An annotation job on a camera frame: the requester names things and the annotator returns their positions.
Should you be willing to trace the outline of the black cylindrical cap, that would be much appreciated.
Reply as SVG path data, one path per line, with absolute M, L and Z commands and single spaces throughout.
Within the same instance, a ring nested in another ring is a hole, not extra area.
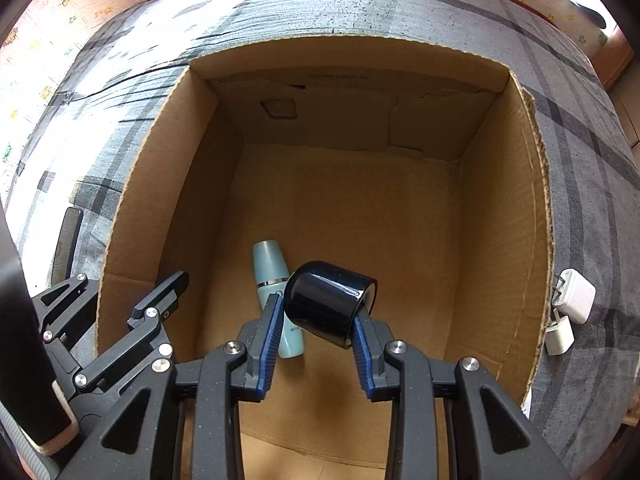
M 283 307 L 298 327 L 334 346 L 352 346 L 355 318 L 371 312 L 378 281 L 325 261 L 300 266 L 285 286 Z

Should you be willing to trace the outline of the brown cardboard box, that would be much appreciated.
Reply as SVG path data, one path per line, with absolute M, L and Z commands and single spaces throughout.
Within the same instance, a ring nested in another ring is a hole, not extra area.
M 549 170 L 509 65 L 423 42 L 280 39 L 190 62 L 134 155 L 104 257 L 100 354 L 171 274 L 174 356 L 96 425 L 115 479 L 563 479 L 522 413 L 552 279 Z M 378 281 L 395 395 L 284 321 L 248 402 L 244 325 L 304 263 Z

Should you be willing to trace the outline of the small white charger plug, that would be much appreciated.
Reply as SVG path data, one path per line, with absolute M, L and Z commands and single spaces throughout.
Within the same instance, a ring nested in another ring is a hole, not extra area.
M 562 354 L 570 350 L 574 341 L 575 337 L 570 318 L 554 309 L 546 328 L 546 336 L 544 336 L 544 345 L 548 355 L 562 356 Z

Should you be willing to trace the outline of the large white charger plug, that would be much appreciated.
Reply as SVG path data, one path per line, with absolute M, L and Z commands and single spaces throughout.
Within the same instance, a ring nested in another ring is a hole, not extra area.
M 588 321 L 597 289 L 575 269 L 565 269 L 558 276 L 552 306 L 575 324 Z

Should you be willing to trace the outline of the black smartphone on bed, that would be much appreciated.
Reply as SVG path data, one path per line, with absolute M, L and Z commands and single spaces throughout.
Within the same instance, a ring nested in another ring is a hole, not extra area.
M 52 285 L 68 280 L 72 275 L 73 261 L 83 218 L 84 212 L 80 208 L 66 208 L 52 260 L 50 279 Z

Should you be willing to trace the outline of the grey plaid bed sheet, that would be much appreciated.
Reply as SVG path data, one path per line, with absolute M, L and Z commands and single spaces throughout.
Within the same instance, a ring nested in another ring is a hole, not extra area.
M 1 51 L 1 193 L 31 290 L 47 286 L 60 215 L 85 215 L 74 268 L 97 278 L 134 155 L 186 63 L 252 39 L 370 34 L 509 65 L 534 97 L 550 164 L 555 266 L 597 289 L 564 356 L 543 358 L 534 424 L 579 476 L 639 380 L 639 173 L 578 44 L 509 0 L 156 0 L 78 32 L 27 12 Z

